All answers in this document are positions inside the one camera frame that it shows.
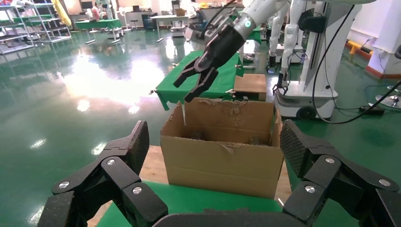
stool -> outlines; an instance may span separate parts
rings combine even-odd
[[[393,86],[387,86],[387,89],[392,89]],[[401,90],[399,89],[395,89],[395,92],[397,92],[396,95],[393,96],[389,96],[387,98],[385,98],[381,104],[392,107],[392,108],[397,108],[397,109],[401,109]],[[376,96],[376,100],[379,101],[383,96]]]
[[[132,29],[136,29],[136,30],[138,30],[137,29],[137,24],[136,24],[136,22],[138,22],[138,20],[130,20],[130,22],[134,22],[134,27],[132,28]]]

computer monitor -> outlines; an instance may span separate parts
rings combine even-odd
[[[91,1],[83,1],[81,3],[82,9],[91,9],[93,7],[93,4]]]
[[[132,11],[133,12],[140,12],[139,6],[132,6]]]

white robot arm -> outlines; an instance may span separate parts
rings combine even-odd
[[[338,3],[361,4],[375,0],[328,0]],[[198,82],[191,90],[185,100],[190,102],[194,97],[198,97],[208,90],[218,75],[217,68],[223,66],[245,43],[253,29],[262,24],[276,12],[282,9],[288,0],[254,0],[246,7],[234,24],[226,24],[223,28],[206,44],[205,51],[201,57],[190,62],[182,71],[181,75],[174,82],[175,87],[181,86],[186,78],[199,74]],[[285,59],[292,54],[292,50],[298,38],[297,22],[305,10],[304,0],[293,0],[291,3],[291,22],[286,27],[283,54],[283,72],[286,72],[288,65]]]
[[[270,36],[270,50],[269,50],[269,66],[273,66],[276,64],[276,50],[277,45],[279,44],[281,27],[284,23],[284,17],[288,12],[290,3],[286,3],[283,8],[279,10],[279,14],[277,17],[273,19],[273,25],[271,26],[271,36]]]

glossy epoxy floor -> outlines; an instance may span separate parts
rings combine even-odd
[[[126,136],[136,121],[146,120],[150,143],[159,144],[169,112],[149,92],[192,46],[171,38],[158,44],[157,32],[144,31],[127,34],[117,45],[109,44],[104,34],[96,35],[98,41],[90,46],[86,38],[73,33],[72,40],[54,46],[0,56],[0,226],[35,226],[54,182],[94,160],[107,141]],[[267,47],[263,43],[256,48],[257,69],[250,73],[264,73]],[[366,105],[365,87],[388,83],[370,77],[363,60],[354,62],[347,54],[341,61],[336,84],[340,107]],[[267,77],[269,90],[275,81],[277,75]],[[385,91],[369,87],[366,93],[373,102]],[[400,116],[391,112],[346,125],[296,122],[305,133],[329,140],[349,159],[401,184],[396,133]],[[346,118],[335,112],[332,120]],[[323,214],[334,218],[320,218],[320,226],[355,224],[334,202]]]

cardboard box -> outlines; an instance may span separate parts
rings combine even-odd
[[[186,10],[184,10],[184,9],[175,9],[175,14],[177,15],[177,17],[183,17],[183,16],[185,16],[185,13],[186,13],[187,11]]]
[[[161,130],[168,182],[273,199],[283,163],[273,103],[196,98],[184,107],[185,121],[178,103]]]

